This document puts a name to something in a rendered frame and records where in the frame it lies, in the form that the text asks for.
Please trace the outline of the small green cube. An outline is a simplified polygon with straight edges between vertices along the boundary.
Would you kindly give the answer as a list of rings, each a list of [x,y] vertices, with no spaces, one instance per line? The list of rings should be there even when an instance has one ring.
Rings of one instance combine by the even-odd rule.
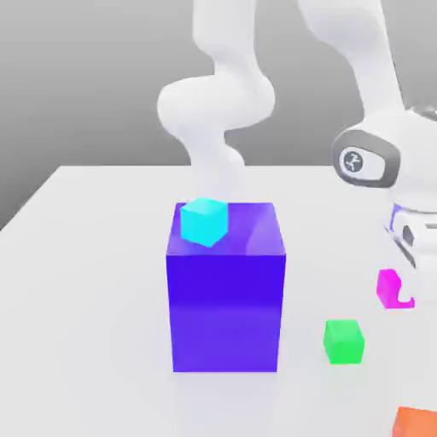
[[[325,324],[323,346],[331,364],[360,364],[365,339],[354,319],[329,319]]]

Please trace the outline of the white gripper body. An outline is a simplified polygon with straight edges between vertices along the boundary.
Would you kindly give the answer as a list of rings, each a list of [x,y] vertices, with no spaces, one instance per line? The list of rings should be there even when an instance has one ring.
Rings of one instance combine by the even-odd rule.
[[[407,231],[412,244],[396,236],[386,225],[383,267],[414,272],[417,280],[416,302],[437,302],[437,224],[420,224]]]

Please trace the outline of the large blue box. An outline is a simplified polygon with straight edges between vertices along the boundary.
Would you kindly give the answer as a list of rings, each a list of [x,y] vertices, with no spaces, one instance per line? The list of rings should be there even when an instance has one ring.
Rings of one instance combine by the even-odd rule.
[[[231,203],[211,248],[181,237],[181,208],[166,250],[172,368],[277,371],[286,249],[274,206]]]

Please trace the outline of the small magenta cube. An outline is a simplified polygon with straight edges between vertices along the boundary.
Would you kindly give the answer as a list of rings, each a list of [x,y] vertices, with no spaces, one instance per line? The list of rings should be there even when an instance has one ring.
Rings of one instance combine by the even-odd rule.
[[[395,269],[381,269],[376,283],[376,295],[385,309],[411,309],[415,307],[415,300],[399,300],[402,281]]]

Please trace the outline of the small cyan cube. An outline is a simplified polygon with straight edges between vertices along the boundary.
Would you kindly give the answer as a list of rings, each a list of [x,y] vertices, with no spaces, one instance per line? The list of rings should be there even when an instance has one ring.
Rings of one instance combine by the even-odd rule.
[[[211,248],[229,228],[228,203],[197,198],[180,208],[181,237]]]

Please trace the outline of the large orange box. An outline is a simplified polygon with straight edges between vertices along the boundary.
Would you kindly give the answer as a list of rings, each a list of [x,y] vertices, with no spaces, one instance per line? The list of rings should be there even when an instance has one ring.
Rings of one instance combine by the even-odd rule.
[[[392,437],[437,437],[437,411],[400,406]]]

